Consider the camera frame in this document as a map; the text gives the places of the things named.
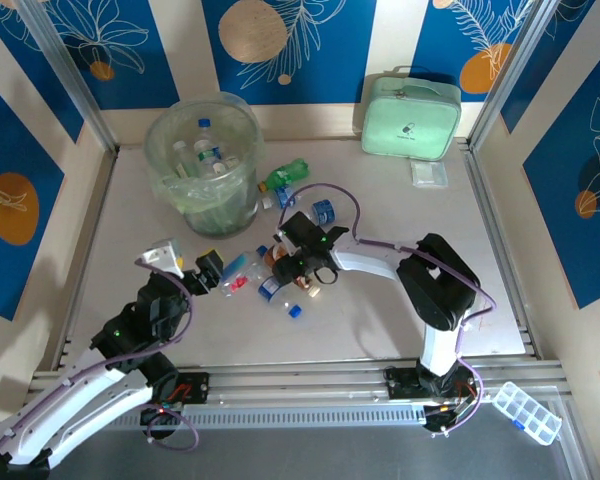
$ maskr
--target small plastic box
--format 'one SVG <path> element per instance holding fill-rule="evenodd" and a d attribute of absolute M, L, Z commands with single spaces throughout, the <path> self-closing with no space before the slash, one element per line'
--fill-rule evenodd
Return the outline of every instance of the small plastic box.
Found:
<path fill-rule="evenodd" d="M 560 417 L 556 417 L 513 382 L 502 386 L 493 400 L 493 406 L 541 445 L 551 445 L 562 427 Z"/>

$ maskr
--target cable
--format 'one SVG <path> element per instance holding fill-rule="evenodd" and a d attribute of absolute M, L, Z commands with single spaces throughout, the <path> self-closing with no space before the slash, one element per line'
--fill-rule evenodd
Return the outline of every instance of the cable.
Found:
<path fill-rule="evenodd" d="M 340 187 L 338 185 L 334 185 L 332 183 L 312 183 L 310 185 L 306 185 L 302 188 L 299 188 L 297 191 L 295 191 L 287 199 L 287 201 L 284 205 L 284 208 L 282 209 L 282 213 L 280 214 L 280 220 L 278 222 L 278 228 L 280 228 L 282 226 L 282 223 L 284 221 L 284 214 L 286 213 L 287 208 L 289 207 L 292 199 L 294 199 L 298 193 L 308 190 L 310 188 L 315 188 L 315 187 L 332 188 L 334 190 L 338 190 L 341 193 L 344 193 L 347 197 L 349 197 L 351 199 L 351 201 L 353 202 L 353 204 L 356 207 L 356 216 L 353 220 L 353 225 L 351 226 L 351 235 L 353 236 L 354 240 L 356 240 L 358 243 L 361 243 L 363 245 L 370 245 L 370 246 L 374 246 L 374 247 L 381 247 L 381 248 L 388 248 L 390 250 L 396 250 L 396 245 L 389 243 L 389 242 L 382 242 L 379 240 L 366 240 L 363 238 L 358 238 L 358 223 L 360 222 L 360 217 L 362 215 L 362 209 L 360 207 L 360 202 L 358 202 L 358 199 L 347 189 Z M 483 296 L 487 300 L 487 303 L 489 303 L 489 306 L 487 306 L 486 308 L 479 310 L 477 312 L 474 312 L 474 313 L 468 315 L 466 318 L 462 319 L 460 322 L 460 325 L 459 325 L 460 331 L 458 332 L 458 339 L 456 340 L 456 354 L 458 356 L 458 362 L 461 365 L 463 365 L 464 367 L 466 367 L 467 369 L 469 369 L 469 371 L 471 371 L 474 378 L 478 381 L 478 384 L 480 385 L 480 391 L 478 392 L 478 396 L 476 398 L 477 401 L 476 401 L 475 408 L 473 408 L 471 410 L 471 412 L 469 412 L 469 414 L 464 419 L 462 419 L 462 421 L 458 422 L 456 425 L 454 425 L 453 427 L 446 430 L 446 432 L 444 432 L 445 435 L 448 435 L 450 432 L 452 432 L 456 428 L 464 425 L 467 422 L 467 420 L 469 420 L 471 417 L 473 417 L 475 415 L 475 413 L 478 411 L 478 408 L 480 408 L 480 404 L 481 404 L 483 396 L 484 396 L 484 382 L 482 380 L 482 377 L 472 366 L 470 366 L 467 362 L 465 362 L 462 359 L 460 347 L 461 347 L 462 341 L 464 339 L 464 331 L 467 328 L 467 326 L 469 325 L 470 321 L 472 321 L 476 317 L 479 317 L 479 316 L 482 316 L 482 315 L 485 315 L 487 313 L 494 311 L 497 308 L 497 304 L 496 304 L 496 301 L 491 297 L 491 295 L 489 295 L 487 292 L 485 292 L 480 286 L 476 285 L 470 279 L 468 279 L 466 276 L 464 276 L 463 274 L 461 274 L 454 268 L 448 266 L 446 263 L 441 262 L 434 256 L 429 255 L 428 253 L 423 252 L 421 250 L 411 248 L 411 247 L 399 246 L 397 249 L 401 252 L 409 253 L 412 255 L 417 255 L 417 256 L 427 260 L 428 262 L 430 262 L 433 265 L 435 265 L 436 267 L 438 267 L 440 270 L 445 271 L 446 273 L 452 275 L 454 278 L 456 278 L 457 280 L 462 282 L 464 285 L 466 285 L 467 287 L 472 289 L 474 292 L 476 292 L 476 294 Z"/>
<path fill-rule="evenodd" d="M 90 367 L 85 368 L 84 370 L 81 370 L 80 372 L 76 373 L 74 376 L 69 377 L 68 385 L 61 384 L 60 386 L 58 386 L 58 388 L 56 388 L 53 392 L 51 392 L 44 400 L 42 400 L 35 407 L 33 407 L 29 412 L 27 412 L 25 415 L 23 415 L 22 418 L 13 427 L 11 427 L 11 430 L 13 432 L 16 432 L 17 430 L 21 429 L 23 427 L 23 425 L 26 425 L 27 422 L 32 417 L 34 417 L 36 414 L 38 414 L 38 412 L 47 408 L 48 405 L 55 402 L 64 392 L 69 390 L 73 385 L 75 385 L 77 382 L 81 381 L 85 376 L 89 375 L 91 372 L 98 370 L 102 367 L 112 365 L 114 363 L 125 362 L 128 360 L 135 360 L 138 358 L 143 358 L 143 357 L 148 357 L 148 356 L 154 355 L 155 353 L 158 353 L 158 352 L 164 350 L 165 348 L 170 347 L 174 343 L 178 343 L 182 339 L 182 337 L 184 337 L 185 333 L 187 332 L 187 330 L 189 330 L 189 328 L 191 327 L 191 324 L 193 323 L 193 299 L 191 298 L 191 294 L 187 290 L 187 287 L 185 287 L 184 284 L 175 275 L 171 275 L 166 272 L 163 272 L 159 268 L 156 268 L 152 265 L 148 265 L 148 264 L 142 262 L 142 260 L 140 260 L 140 259 L 136 260 L 134 262 L 134 264 L 138 265 L 139 267 L 151 270 L 152 272 L 155 272 L 158 275 L 162 275 L 164 278 L 166 278 L 171 283 L 173 283 L 178 288 L 178 290 L 180 290 L 183 293 L 184 298 L 187 300 L 187 303 L 189 304 L 189 318 L 187 319 L 187 322 L 185 323 L 185 325 L 182 328 L 182 330 L 180 331 L 180 333 L 177 335 L 174 335 L 174 337 L 171 338 L 168 342 L 165 342 L 162 345 L 159 345 L 155 348 L 143 350 L 141 352 L 130 353 L 130 354 L 126 354 L 126 355 L 119 355 L 117 357 L 103 360 L 102 362 L 98 362 Z M 9 440 L 9 438 L 10 437 L 8 437 L 7 435 L 3 435 L 3 437 L 0 439 L 0 449 Z"/>
<path fill-rule="evenodd" d="M 198 434 L 198 430 L 196 430 L 196 427 L 193 425 L 193 423 L 190 422 L 189 419 L 186 418 L 184 415 L 181 415 L 180 413 L 176 412 L 175 410 L 171 410 L 170 408 L 164 408 L 164 407 L 161 407 L 158 405 L 153 405 L 151 403 L 145 403 L 144 405 L 139 405 L 138 408 L 153 408 L 153 409 L 158 410 L 159 413 L 166 413 L 167 415 L 171 415 L 176 420 L 179 420 L 181 423 L 185 424 L 189 428 L 189 430 L 191 430 L 191 433 L 193 433 L 193 437 L 194 437 L 193 443 L 187 447 L 172 447 L 172 446 L 165 445 L 164 443 L 157 441 L 155 438 L 153 438 L 151 436 L 151 429 L 153 428 L 154 424 L 158 420 L 160 420 L 160 416 L 158 415 L 149 422 L 149 425 L 147 425 L 147 441 L 151 445 L 155 445 L 156 447 L 160 447 L 165 450 L 170 450 L 172 452 L 181 452 L 181 453 L 192 452 L 196 448 L 198 448 L 198 445 L 200 444 L 200 435 Z"/>

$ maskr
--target blue bottle cap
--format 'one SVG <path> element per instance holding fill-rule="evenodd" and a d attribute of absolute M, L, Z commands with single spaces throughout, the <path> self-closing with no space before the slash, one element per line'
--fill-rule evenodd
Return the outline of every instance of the blue bottle cap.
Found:
<path fill-rule="evenodd" d="M 291 318 L 298 318 L 301 313 L 302 313 L 302 308 L 300 308 L 299 305 L 294 305 L 293 307 L 291 307 L 291 310 L 289 310 L 289 316 Z"/>

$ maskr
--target purple cable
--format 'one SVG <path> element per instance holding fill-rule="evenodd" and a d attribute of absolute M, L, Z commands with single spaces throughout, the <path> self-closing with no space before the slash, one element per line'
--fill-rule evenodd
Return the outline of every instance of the purple cable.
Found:
<path fill-rule="evenodd" d="M 200 444 L 200 435 L 198 435 L 198 430 L 196 430 L 196 427 L 193 425 L 193 423 L 191 423 L 189 421 L 188 418 L 186 418 L 183 415 L 180 415 L 175 410 L 171 410 L 170 408 L 160 407 L 158 405 L 153 405 L 151 403 L 145 403 L 144 405 L 139 405 L 138 408 L 154 408 L 158 411 L 161 410 L 160 413 L 166 413 L 167 415 L 171 415 L 176 420 L 179 420 L 180 422 L 185 424 L 189 428 L 189 430 L 191 430 L 191 433 L 193 433 L 193 437 L 194 437 L 193 443 L 187 447 L 171 447 L 169 445 L 165 445 L 164 443 L 155 440 L 151 436 L 151 429 L 153 428 L 154 424 L 160 419 L 160 416 L 157 416 L 149 422 L 149 425 L 147 425 L 147 437 L 148 437 L 148 439 L 151 439 L 151 440 L 149 440 L 149 443 L 151 443 L 152 445 L 156 445 L 157 447 L 164 448 L 165 450 L 170 450 L 172 452 L 181 452 L 181 453 L 193 452 L 196 448 L 198 448 L 198 445 Z"/>
<path fill-rule="evenodd" d="M 365 240 L 362 238 L 358 238 L 358 223 L 360 222 L 360 216 L 362 215 L 362 209 L 360 208 L 360 202 L 358 202 L 358 199 L 351 193 L 349 192 L 347 189 L 340 187 L 338 185 L 334 185 L 332 183 L 312 183 L 310 185 L 306 185 L 302 188 L 299 188 L 297 191 L 295 191 L 286 201 L 284 208 L 282 209 L 282 213 L 280 214 L 280 220 L 278 222 L 278 228 L 280 228 L 280 226 L 282 225 L 283 221 L 284 221 L 284 214 L 287 211 L 287 208 L 289 207 L 289 204 L 291 203 L 292 199 L 295 198 L 295 196 L 300 193 L 303 192 L 305 190 L 308 190 L 310 188 L 315 188 L 315 187 L 327 187 L 327 188 L 332 188 L 334 190 L 338 190 L 339 192 L 344 193 L 347 197 L 349 197 L 351 199 L 351 201 L 354 203 L 355 207 L 356 207 L 356 216 L 353 220 L 353 225 L 351 226 L 351 235 L 353 236 L 353 238 L 363 244 L 363 245 L 370 245 L 370 246 L 374 246 L 374 247 L 382 247 L 382 248 L 388 248 L 391 250 L 395 250 L 396 249 L 396 245 L 391 244 L 389 242 L 382 242 L 382 241 L 378 241 L 378 240 Z M 448 274 L 452 275 L 454 278 L 456 278 L 457 280 L 461 281 L 463 284 L 465 284 L 467 287 L 471 288 L 474 292 L 476 292 L 479 295 L 482 295 L 487 302 L 489 303 L 489 306 L 487 308 L 484 308 L 478 312 L 472 313 L 471 315 L 467 316 L 465 319 L 462 320 L 461 324 L 460 324 L 460 331 L 458 332 L 458 339 L 456 340 L 456 353 L 459 354 L 460 353 L 460 346 L 462 344 L 462 340 L 464 338 L 464 329 L 465 327 L 469 324 L 469 322 L 471 320 L 473 320 L 476 317 L 479 317 L 481 315 L 484 315 L 486 313 L 492 312 L 497 308 L 497 304 L 496 301 L 491 297 L 491 295 L 489 295 L 487 292 L 485 292 L 481 287 L 479 287 L 478 285 L 476 285 L 475 283 L 473 283 L 471 280 L 469 280 L 466 276 L 462 275 L 460 272 L 458 272 L 457 270 L 455 270 L 454 268 L 451 268 L 450 266 L 448 266 L 446 263 L 441 262 L 440 260 L 438 260 L 437 258 L 433 257 L 432 255 L 429 255 L 426 252 L 423 252 L 421 250 L 417 250 L 415 248 L 411 248 L 411 247 L 404 247 L 404 246 L 400 246 L 399 250 L 401 252 L 405 252 L 405 253 L 410 253 L 412 255 L 417 255 L 427 261 L 429 261 L 430 263 L 434 264 L 436 267 L 438 267 L 440 270 L 443 270 L 445 272 L 447 272 Z M 465 362 L 460 356 L 458 357 L 458 362 L 463 365 L 464 367 L 466 367 L 467 369 L 469 369 L 469 371 L 471 371 L 471 373 L 473 374 L 474 378 L 476 378 L 478 380 L 478 384 L 480 385 L 480 391 L 478 393 L 478 398 L 477 398 L 477 403 L 474 409 L 471 410 L 471 412 L 469 412 L 469 414 L 462 419 L 462 421 L 458 422 L 456 425 L 454 425 L 453 427 L 451 427 L 450 429 L 448 429 L 445 433 L 448 435 L 450 432 L 452 432 L 453 430 L 455 430 L 456 428 L 464 425 L 467 420 L 469 420 L 471 417 L 473 417 L 475 415 L 475 413 L 478 411 L 478 408 L 480 408 L 480 404 L 482 402 L 482 398 L 484 395 L 484 382 L 482 380 L 482 377 L 480 376 L 480 374 L 478 373 L 478 371 L 473 368 L 471 365 L 469 365 L 467 362 Z"/>
<path fill-rule="evenodd" d="M 45 398 L 43 401 L 41 401 L 39 404 L 37 404 L 35 407 L 33 407 L 29 412 L 27 412 L 25 415 L 23 415 L 23 417 L 12 427 L 12 430 L 14 432 L 16 430 L 21 429 L 22 426 L 25 425 L 29 421 L 29 419 L 31 419 L 34 415 L 36 415 L 38 412 L 40 412 L 40 410 L 46 408 L 47 405 L 55 402 L 66 390 L 71 388 L 71 386 L 73 386 L 75 383 L 82 380 L 85 376 L 89 375 L 91 372 L 98 370 L 102 367 L 112 365 L 114 363 L 125 362 L 128 360 L 135 360 L 137 358 L 151 356 L 151 355 L 158 353 L 158 352 L 164 350 L 165 348 L 173 345 L 174 343 L 178 343 L 182 339 L 182 337 L 184 337 L 187 330 L 189 330 L 189 327 L 193 323 L 193 300 L 191 298 L 191 294 L 187 290 L 187 287 L 185 287 L 184 284 L 174 275 L 169 275 L 169 274 L 163 272 L 162 270 L 160 270 L 159 268 L 156 268 L 152 265 L 148 265 L 148 264 L 142 262 L 140 259 L 136 260 L 134 263 L 135 263 L 135 265 L 138 265 L 139 267 L 146 268 L 148 270 L 151 270 L 152 272 L 162 275 L 164 278 L 166 278 L 171 283 L 173 283 L 176 287 L 178 287 L 178 289 L 182 292 L 182 294 L 184 295 L 184 298 L 187 300 L 187 303 L 189 304 L 189 318 L 187 319 L 187 322 L 185 323 L 184 328 L 180 331 L 179 334 L 175 335 L 171 340 L 163 343 L 162 345 L 159 345 L 158 347 L 155 347 L 155 348 L 152 348 L 149 350 L 143 350 L 141 352 L 130 353 L 130 354 L 126 354 L 126 355 L 119 355 L 117 357 L 109 358 L 107 360 L 98 362 L 95 365 L 92 365 L 91 367 L 85 368 L 84 370 L 81 370 L 80 372 L 76 373 L 74 376 L 72 376 L 68 379 L 69 382 L 71 382 L 71 385 L 61 384 L 58 388 L 56 388 L 53 392 L 51 392 L 47 398 Z M 9 437 L 7 437 L 6 435 L 0 439 L 0 449 L 4 446 L 4 444 L 8 440 L 9 440 Z"/>

